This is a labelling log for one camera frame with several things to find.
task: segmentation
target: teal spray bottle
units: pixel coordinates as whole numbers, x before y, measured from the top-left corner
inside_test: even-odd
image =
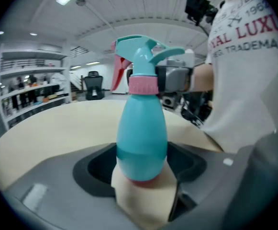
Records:
[[[152,49],[164,48],[157,55]],[[156,64],[173,55],[184,54],[180,47],[168,47],[144,35],[121,37],[112,44],[115,65],[111,90],[124,70],[133,63],[129,94],[117,132],[117,163],[122,173],[135,183],[156,178],[167,155],[167,129],[158,94]]]

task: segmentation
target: bottle body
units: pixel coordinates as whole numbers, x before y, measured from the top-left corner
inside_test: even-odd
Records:
[[[130,95],[117,134],[117,161],[123,174],[144,182],[160,174],[167,155],[167,129],[155,95]]]

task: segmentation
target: round table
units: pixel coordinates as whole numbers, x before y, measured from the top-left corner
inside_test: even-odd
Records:
[[[35,114],[0,138],[0,190],[5,190],[40,162],[65,153],[116,142],[126,101],[99,100],[61,105]],[[168,141],[221,151],[189,121],[164,110]],[[167,163],[154,188],[126,180],[118,166],[112,174],[117,202],[144,229],[167,222],[177,182]]]

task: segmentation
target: t-shirt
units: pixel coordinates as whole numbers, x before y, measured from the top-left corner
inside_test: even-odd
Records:
[[[266,0],[226,0],[208,39],[213,109],[202,130],[236,153],[278,130],[278,18]]]

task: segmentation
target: white ceiling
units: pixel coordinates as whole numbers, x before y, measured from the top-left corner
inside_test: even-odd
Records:
[[[210,0],[217,6],[222,0]],[[207,36],[189,23],[186,0],[16,0],[0,22],[4,40],[37,40],[61,46],[68,40],[97,54],[110,49],[117,37],[144,34],[165,44],[207,54]],[[209,29],[205,22],[202,26]],[[37,37],[30,32],[38,33]]]

